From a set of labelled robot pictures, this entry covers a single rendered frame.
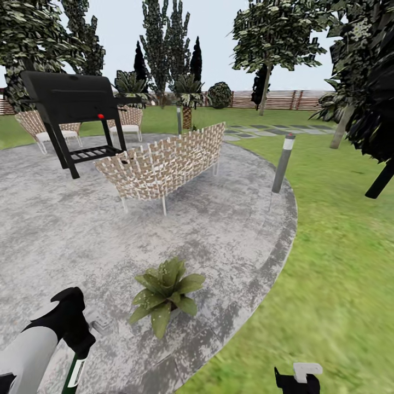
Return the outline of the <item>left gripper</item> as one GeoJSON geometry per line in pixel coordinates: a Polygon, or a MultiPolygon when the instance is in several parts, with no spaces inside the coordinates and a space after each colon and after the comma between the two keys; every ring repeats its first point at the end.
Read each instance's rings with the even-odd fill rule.
{"type": "Polygon", "coordinates": [[[78,328],[65,333],[62,339],[79,357],[85,356],[89,352],[89,348],[96,343],[95,336],[90,333],[85,317],[78,328]]]}

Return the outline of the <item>insectifuge atomizer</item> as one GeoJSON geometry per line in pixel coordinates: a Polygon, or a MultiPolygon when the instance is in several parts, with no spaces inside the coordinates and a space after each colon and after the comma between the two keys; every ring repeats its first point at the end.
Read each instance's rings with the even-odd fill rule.
{"type": "Polygon", "coordinates": [[[62,389],[62,394],[76,394],[76,389],[80,382],[87,357],[88,354],[82,357],[79,357],[76,354],[74,355],[71,368],[62,389]]]}

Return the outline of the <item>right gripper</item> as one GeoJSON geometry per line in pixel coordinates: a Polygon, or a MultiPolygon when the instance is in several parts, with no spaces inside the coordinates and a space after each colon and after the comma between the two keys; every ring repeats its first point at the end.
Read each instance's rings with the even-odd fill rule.
{"type": "Polygon", "coordinates": [[[306,374],[307,384],[302,384],[294,376],[280,375],[276,367],[274,370],[276,384],[283,389],[283,394],[320,394],[320,385],[313,374],[306,374]]]}

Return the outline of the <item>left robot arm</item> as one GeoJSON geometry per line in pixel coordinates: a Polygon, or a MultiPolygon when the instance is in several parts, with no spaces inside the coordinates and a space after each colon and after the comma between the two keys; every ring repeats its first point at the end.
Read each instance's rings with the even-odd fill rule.
{"type": "Polygon", "coordinates": [[[84,294],[79,287],[67,288],[51,300],[0,353],[0,394],[37,394],[61,339],[82,357],[96,343],[92,328],[104,337],[110,333],[109,322],[101,315],[84,317],[84,294]]]}

